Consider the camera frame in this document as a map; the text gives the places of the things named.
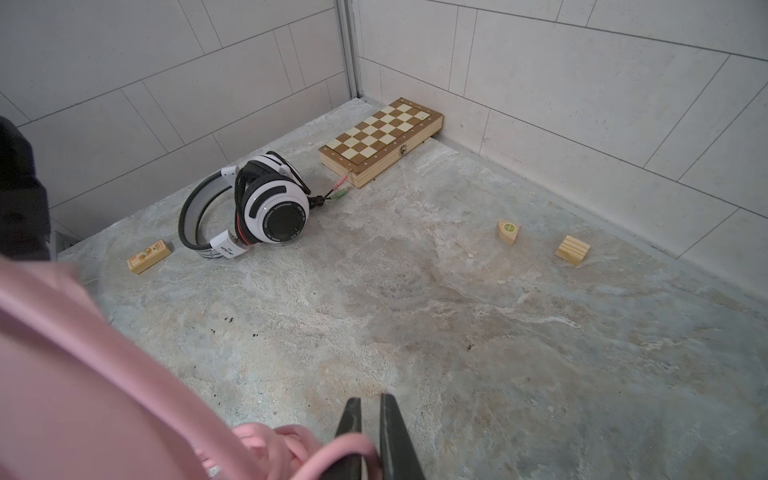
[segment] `small wooden block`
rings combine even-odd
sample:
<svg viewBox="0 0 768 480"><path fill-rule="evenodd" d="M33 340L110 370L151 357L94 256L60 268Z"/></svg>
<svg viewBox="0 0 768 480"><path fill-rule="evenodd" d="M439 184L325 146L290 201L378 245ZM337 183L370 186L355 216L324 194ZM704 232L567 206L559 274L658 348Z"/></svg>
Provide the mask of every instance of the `small wooden block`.
<svg viewBox="0 0 768 480"><path fill-rule="evenodd" d="M574 266L578 266L584 259L584 256L587 255L588 250L589 245L570 235L566 235L565 240L563 240L558 251L554 252L554 254L563 260L573 263Z"/></svg>
<svg viewBox="0 0 768 480"><path fill-rule="evenodd" d="M509 246L515 243L519 231L520 227L512 222L507 220L498 221L498 236Z"/></svg>
<svg viewBox="0 0 768 480"><path fill-rule="evenodd" d="M168 255L170 255L170 248L163 240L159 240L125 261L128 263L128 269L138 274Z"/></svg>

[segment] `white headphones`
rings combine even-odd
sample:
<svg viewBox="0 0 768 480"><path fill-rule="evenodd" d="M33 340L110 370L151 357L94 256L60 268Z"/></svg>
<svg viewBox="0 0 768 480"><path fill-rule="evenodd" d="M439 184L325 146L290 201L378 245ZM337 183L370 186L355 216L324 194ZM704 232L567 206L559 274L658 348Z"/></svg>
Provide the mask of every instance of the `white headphones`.
<svg viewBox="0 0 768 480"><path fill-rule="evenodd" d="M198 229L208 205L234 189L235 234L225 230L211 239L200 239ZM269 151L243 169L225 167L197 186L179 216L179 238L184 246L206 258L234 258L255 243L291 240L304 228L310 209L323 205L324 197L312 191L299 173L279 154Z"/></svg>

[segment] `checkered pattern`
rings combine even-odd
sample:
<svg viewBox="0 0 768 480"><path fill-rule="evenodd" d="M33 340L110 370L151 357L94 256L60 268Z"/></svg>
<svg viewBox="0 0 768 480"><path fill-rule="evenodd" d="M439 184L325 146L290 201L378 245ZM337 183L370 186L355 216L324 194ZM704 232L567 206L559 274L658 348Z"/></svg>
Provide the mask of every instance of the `checkered pattern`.
<svg viewBox="0 0 768 480"><path fill-rule="evenodd" d="M326 144L337 154L360 165L430 114L400 101L377 111Z"/></svg>

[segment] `wall tile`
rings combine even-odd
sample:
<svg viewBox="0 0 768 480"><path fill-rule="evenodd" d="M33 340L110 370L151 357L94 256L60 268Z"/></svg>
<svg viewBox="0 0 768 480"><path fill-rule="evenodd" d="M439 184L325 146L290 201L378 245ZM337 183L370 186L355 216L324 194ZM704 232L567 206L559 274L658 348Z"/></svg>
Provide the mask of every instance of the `wall tile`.
<svg viewBox="0 0 768 480"><path fill-rule="evenodd" d="M478 12L465 96L642 166L726 57Z"/></svg>
<svg viewBox="0 0 768 480"><path fill-rule="evenodd" d="M478 11L474 8L459 7L456 19L456 35L453 39L453 60L451 83L448 89L464 96L464 87L469 69L469 55L472 53L472 37L475 35L475 20Z"/></svg>
<svg viewBox="0 0 768 480"><path fill-rule="evenodd" d="M203 0L203 3L225 47L335 5L333 0Z"/></svg>
<svg viewBox="0 0 768 480"><path fill-rule="evenodd" d="M768 88L764 88L680 182L768 216Z"/></svg>
<svg viewBox="0 0 768 480"><path fill-rule="evenodd" d="M349 94L349 79L346 77L345 71L333 75L326 80L326 84L328 85L328 95L331 97L331 108L343 105L352 98Z"/></svg>
<svg viewBox="0 0 768 480"><path fill-rule="evenodd" d="M524 17L554 20L558 16L561 0L440 0L453 5L481 8L494 12L511 13Z"/></svg>
<svg viewBox="0 0 768 480"><path fill-rule="evenodd" d="M336 9L290 25L304 83L312 85L344 70L341 32Z"/></svg>
<svg viewBox="0 0 768 480"><path fill-rule="evenodd" d="M214 132L229 162L331 110L326 82L293 94Z"/></svg>
<svg viewBox="0 0 768 480"><path fill-rule="evenodd" d="M196 58L144 84L184 143L291 94L272 33Z"/></svg>
<svg viewBox="0 0 768 480"><path fill-rule="evenodd" d="M382 67L382 97L389 104L400 97L434 108L445 115L442 134L471 151L480 150L488 107Z"/></svg>
<svg viewBox="0 0 768 480"><path fill-rule="evenodd" d="M219 36L216 34L216 30L214 30L214 24L211 23L208 17L203 0L179 0L179 3L181 3L181 8L184 9L184 14L187 15L187 20L190 21L190 25L203 51L211 53L221 48Z"/></svg>
<svg viewBox="0 0 768 480"><path fill-rule="evenodd" d="M768 300L768 219L739 210L681 259Z"/></svg>
<svg viewBox="0 0 768 480"><path fill-rule="evenodd" d="M736 210L496 111L481 154L675 257Z"/></svg>
<svg viewBox="0 0 768 480"><path fill-rule="evenodd" d="M51 215L85 238L227 165L211 135L51 208Z"/></svg>
<svg viewBox="0 0 768 480"><path fill-rule="evenodd" d="M448 90L458 7L360 0L360 9L366 58Z"/></svg>
<svg viewBox="0 0 768 480"><path fill-rule="evenodd" d="M165 155L122 91L19 128L32 145L38 179L54 206Z"/></svg>
<svg viewBox="0 0 768 480"><path fill-rule="evenodd" d="M173 151L184 145L181 137L174 130L165 114L150 95L144 82L137 81L121 89L139 115L147 122L155 137L163 144L166 151Z"/></svg>
<svg viewBox="0 0 768 480"><path fill-rule="evenodd" d="M557 22L584 27L597 0L563 0Z"/></svg>
<svg viewBox="0 0 768 480"><path fill-rule="evenodd" d="M355 33L357 42L357 55L366 56L365 45L362 43L362 23L360 22L360 0L352 0L352 11L355 19Z"/></svg>
<svg viewBox="0 0 768 480"><path fill-rule="evenodd" d="M768 61L731 56L645 168L678 180L768 82Z"/></svg>
<svg viewBox="0 0 768 480"><path fill-rule="evenodd" d="M177 0L0 2L0 45L23 45L0 89L31 119L203 54Z"/></svg>
<svg viewBox="0 0 768 480"><path fill-rule="evenodd" d="M296 48L293 46L293 37L290 34L290 27L285 25L274 31L277 47L280 49L280 57L283 59L288 82L293 93L306 88L304 77L299 66L299 57L296 56Z"/></svg>
<svg viewBox="0 0 768 480"><path fill-rule="evenodd" d="M0 93L0 117L5 117L17 127L25 124L29 119L16 108L2 93Z"/></svg>
<svg viewBox="0 0 768 480"><path fill-rule="evenodd" d="M382 77L379 64L365 58L360 58L360 75L362 76L362 92L365 96L379 103L384 103L384 100L382 100Z"/></svg>
<svg viewBox="0 0 768 480"><path fill-rule="evenodd" d="M764 0L600 0L589 26L768 59Z"/></svg>

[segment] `gray stone floor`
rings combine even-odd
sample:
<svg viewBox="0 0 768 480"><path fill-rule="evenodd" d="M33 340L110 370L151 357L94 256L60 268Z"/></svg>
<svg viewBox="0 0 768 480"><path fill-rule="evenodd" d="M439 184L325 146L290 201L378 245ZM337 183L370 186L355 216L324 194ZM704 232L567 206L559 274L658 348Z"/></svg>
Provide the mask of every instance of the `gray stone floor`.
<svg viewBox="0 0 768 480"><path fill-rule="evenodd" d="M324 192L336 176L316 149L374 110L351 101L261 151ZM428 478L768 475L766 317L438 141L235 260L180 245L190 189L63 260L230 424L298 422L326 441L361 396L377 439L387 391ZM521 224L513 247L499 218ZM578 268L553 254L566 234L591 245ZM158 238L173 254L130 273Z"/></svg>

